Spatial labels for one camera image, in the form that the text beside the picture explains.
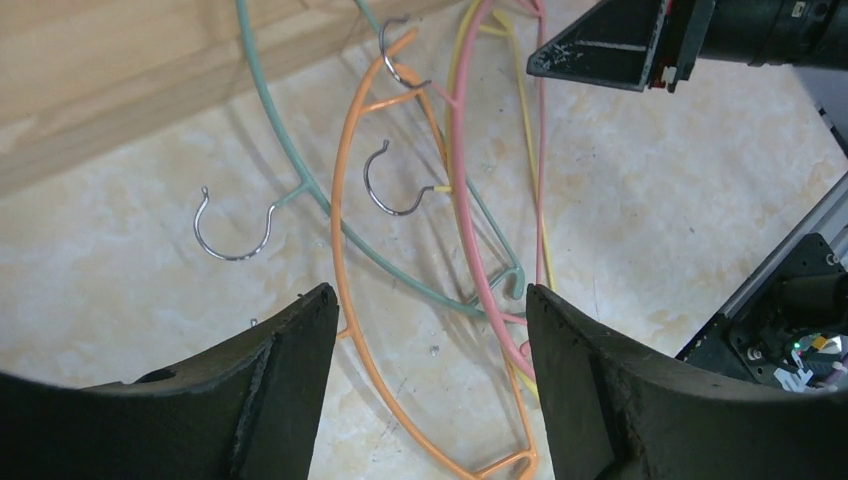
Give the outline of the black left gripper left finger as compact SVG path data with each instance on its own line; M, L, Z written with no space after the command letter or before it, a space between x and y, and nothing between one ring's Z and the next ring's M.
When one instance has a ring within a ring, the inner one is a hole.
M1 377L5 479L304 479L339 319L316 286L273 317L132 383Z

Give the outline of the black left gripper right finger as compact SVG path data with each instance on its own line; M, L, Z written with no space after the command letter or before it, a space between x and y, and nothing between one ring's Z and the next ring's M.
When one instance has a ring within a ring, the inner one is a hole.
M558 479L843 479L847 395L706 371L527 289L533 367Z

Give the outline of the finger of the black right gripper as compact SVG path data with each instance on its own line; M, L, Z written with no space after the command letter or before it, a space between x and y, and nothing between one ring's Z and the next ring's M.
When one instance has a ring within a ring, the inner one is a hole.
M531 54L527 73L641 92L668 6L661 0L603 0Z

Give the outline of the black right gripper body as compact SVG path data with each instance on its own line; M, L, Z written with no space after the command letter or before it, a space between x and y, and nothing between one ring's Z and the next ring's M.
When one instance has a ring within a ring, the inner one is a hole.
M652 86L674 92L697 59L748 66L847 69L847 3L838 0L671 1Z

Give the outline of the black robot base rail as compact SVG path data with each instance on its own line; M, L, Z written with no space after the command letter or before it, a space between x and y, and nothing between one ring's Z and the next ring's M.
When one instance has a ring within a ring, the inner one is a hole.
M678 353L790 392L847 385L847 180L841 178Z

